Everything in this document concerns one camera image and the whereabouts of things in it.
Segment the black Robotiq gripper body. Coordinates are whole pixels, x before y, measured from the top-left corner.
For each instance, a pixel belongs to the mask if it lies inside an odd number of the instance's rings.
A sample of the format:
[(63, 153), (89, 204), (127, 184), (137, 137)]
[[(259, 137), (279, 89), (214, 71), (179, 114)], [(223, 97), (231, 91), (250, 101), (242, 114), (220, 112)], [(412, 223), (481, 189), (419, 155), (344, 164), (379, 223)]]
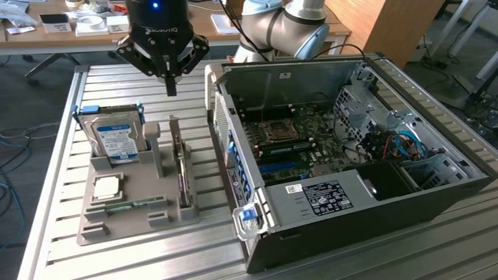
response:
[(125, 1), (129, 38), (149, 54), (180, 55), (193, 37), (187, 1)]

